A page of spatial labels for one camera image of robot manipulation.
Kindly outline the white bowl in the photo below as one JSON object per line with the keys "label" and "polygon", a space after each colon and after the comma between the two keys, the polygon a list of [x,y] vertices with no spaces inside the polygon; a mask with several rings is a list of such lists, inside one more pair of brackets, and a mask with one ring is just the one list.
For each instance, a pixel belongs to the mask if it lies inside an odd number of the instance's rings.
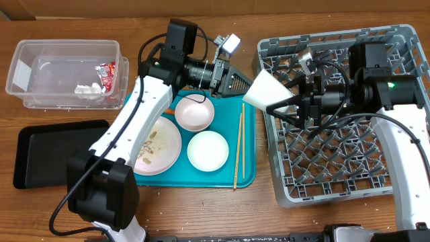
{"label": "white bowl", "polygon": [[214,131],[197,133],[187,146],[187,157],[198,170],[212,172],[227,161],[229,147],[226,139]]}

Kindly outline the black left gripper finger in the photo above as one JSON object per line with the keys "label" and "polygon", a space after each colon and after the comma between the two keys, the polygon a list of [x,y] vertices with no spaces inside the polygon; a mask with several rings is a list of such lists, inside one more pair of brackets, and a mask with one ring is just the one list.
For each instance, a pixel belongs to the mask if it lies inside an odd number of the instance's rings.
{"label": "black left gripper finger", "polygon": [[230,66],[230,79],[232,88],[250,88],[252,85],[252,81],[234,66]]}
{"label": "black left gripper finger", "polygon": [[245,95],[247,92],[248,92],[248,89],[238,89],[238,90],[224,89],[221,93],[221,98]]}

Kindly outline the white tissue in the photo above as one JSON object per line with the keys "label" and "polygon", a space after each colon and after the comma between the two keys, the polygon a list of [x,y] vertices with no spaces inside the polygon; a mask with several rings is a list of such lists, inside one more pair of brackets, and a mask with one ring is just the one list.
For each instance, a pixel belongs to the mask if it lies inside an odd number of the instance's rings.
{"label": "white tissue", "polygon": [[88,100],[100,98],[104,91],[105,88],[101,87],[98,83],[92,83],[91,85],[77,85],[75,88],[75,94],[78,98]]}

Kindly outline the white paper cup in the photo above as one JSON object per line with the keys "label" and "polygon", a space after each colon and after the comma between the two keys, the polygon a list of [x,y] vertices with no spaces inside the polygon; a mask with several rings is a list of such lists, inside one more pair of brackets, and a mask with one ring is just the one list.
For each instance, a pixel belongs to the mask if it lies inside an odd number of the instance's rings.
{"label": "white paper cup", "polygon": [[262,70],[243,96],[243,101],[265,112],[267,106],[294,97],[273,75]]}

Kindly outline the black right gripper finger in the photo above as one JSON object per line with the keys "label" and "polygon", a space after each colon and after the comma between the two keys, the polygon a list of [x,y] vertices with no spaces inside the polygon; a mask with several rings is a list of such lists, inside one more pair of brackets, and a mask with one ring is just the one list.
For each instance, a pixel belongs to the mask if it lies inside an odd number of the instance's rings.
{"label": "black right gripper finger", "polygon": [[[304,117],[302,114],[302,108],[300,105],[302,104],[302,96],[295,95],[294,97],[290,97],[288,99],[283,99],[282,101],[276,102],[274,104],[270,104],[266,107],[266,113],[274,116],[275,118],[279,118],[296,128],[304,128]],[[289,109],[290,106],[296,106],[298,109],[296,113],[289,113],[289,111],[281,111],[282,108]]]}
{"label": "black right gripper finger", "polygon": [[306,76],[301,75],[301,76],[291,80],[290,82],[288,82],[284,85],[284,87],[287,89],[290,89],[294,86],[298,86],[298,89],[300,91],[304,91],[306,89]]}

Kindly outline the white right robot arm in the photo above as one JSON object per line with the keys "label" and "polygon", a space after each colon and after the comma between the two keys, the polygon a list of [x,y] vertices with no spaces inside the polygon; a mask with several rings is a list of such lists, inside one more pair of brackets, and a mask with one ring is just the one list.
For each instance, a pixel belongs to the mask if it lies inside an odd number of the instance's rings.
{"label": "white right robot arm", "polygon": [[370,120],[380,141],[396,205],[397,230],[382,233],[359,225],[327,225],[319,241],[428,241],[429,134],[425,96],[414,75],[391,72],[385,42],[364,42],[348,49],[344,85],[325,89],[320,77],[298,77],[287,88],[299,93],[264,110],[298,128],[312,118],[318,128],[335,129],[360,118]]}

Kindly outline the pink bowl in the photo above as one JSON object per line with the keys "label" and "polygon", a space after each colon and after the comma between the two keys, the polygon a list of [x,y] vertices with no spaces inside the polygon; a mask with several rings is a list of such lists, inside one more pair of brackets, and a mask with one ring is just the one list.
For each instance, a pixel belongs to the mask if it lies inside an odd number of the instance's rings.
{"label": "pink bowl", "polygon": [[175,107],[175,119],[185,130],[199,132],[207,129],[215,116],[214,105],[200,94],[183,97]]}

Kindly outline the red snack wrapper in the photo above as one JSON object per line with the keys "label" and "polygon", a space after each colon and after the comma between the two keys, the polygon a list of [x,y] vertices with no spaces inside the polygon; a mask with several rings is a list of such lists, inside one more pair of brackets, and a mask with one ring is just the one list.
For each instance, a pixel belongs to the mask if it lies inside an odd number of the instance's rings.
{"label": "red snack wrapper", "polygon": [[95,67],[97,74],[101,80],[101,89],[104,93],[110,92],[112,90],[112,85],[114,83],[116,63],[102,63]]}

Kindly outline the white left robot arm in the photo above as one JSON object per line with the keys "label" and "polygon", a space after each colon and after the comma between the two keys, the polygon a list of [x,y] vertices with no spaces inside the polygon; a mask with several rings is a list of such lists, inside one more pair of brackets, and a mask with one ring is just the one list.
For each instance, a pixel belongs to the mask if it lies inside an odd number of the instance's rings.
{"label": "white left robot arm", "polygon": [[67,163],[67,195],[61,205],[89,222],[108,241],[145,241],[136,219],[140,194],[134,166],[141,147],[161,114],[185,86],[216,98],[244,95],[251,80],[230,64],[241,44],[235,34],[206,38],[215,44],[214,60],[194,59],[197,24],[172,19],[167,31],[147,41],[151,51],[138,58],[134,89],[114,123],[87,151]]}

